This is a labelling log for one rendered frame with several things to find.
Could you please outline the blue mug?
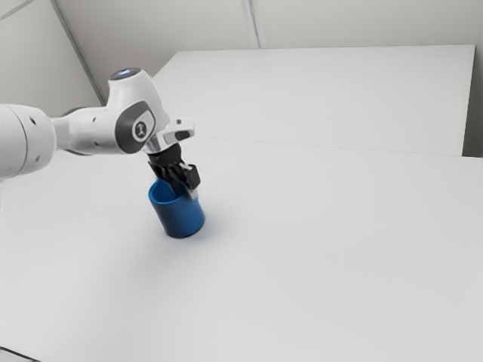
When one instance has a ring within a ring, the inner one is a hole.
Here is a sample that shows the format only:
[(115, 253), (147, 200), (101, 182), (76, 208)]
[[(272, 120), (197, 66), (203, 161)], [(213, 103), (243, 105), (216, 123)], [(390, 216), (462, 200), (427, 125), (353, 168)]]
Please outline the blue mug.
[(186, 191), (176, 193), (162, 179), (151, 185), (148, 198), (169, 237), (188, 238), (205, 224), (205, 213), (198, 197), (192, 198)]

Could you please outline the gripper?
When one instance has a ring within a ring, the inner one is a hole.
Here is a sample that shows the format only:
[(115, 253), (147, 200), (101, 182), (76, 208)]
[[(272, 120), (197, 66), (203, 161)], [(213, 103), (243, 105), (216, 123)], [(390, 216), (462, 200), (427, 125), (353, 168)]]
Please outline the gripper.
[(201, 184), (198, 168), (194, 164), (184, 164), (180, 144), (174, 144), (164, 151), (150, 154), (148, 159), (149, 166), (158, 179), (171, 177), (184, 179), (190, 198), (198, 197), (197, 189)]

